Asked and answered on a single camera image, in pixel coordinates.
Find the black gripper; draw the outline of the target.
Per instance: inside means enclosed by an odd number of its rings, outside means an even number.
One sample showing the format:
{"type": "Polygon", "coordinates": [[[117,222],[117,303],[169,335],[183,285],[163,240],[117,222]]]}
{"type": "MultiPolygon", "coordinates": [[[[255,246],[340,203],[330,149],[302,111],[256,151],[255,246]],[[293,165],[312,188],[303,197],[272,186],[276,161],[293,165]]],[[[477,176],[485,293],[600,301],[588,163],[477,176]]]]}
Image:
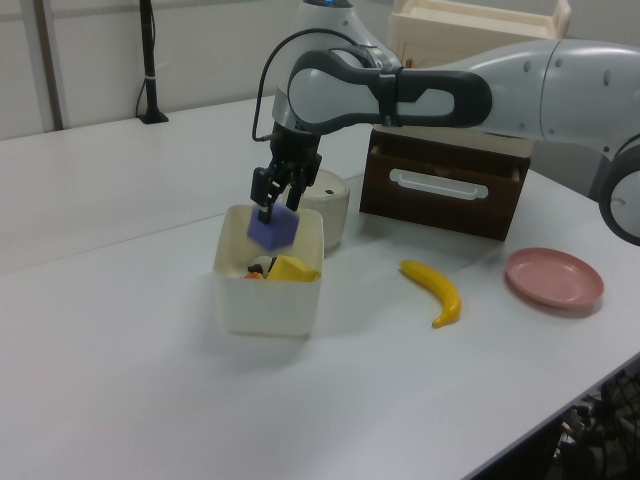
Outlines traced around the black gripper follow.
{"type": "Polygon", "coordinates": [[[294,171],[286,207],[297,211],[304,192],[314,185],[322,161],[318,154],[320,135],[291,130],[279,123],[274,124],[272,133],[271,162],[268,167],[254,169],[250,192],[258,207],[258,220],[263,224],[271,222],[274,204],[283,191],[280,171],[294,171]]]}

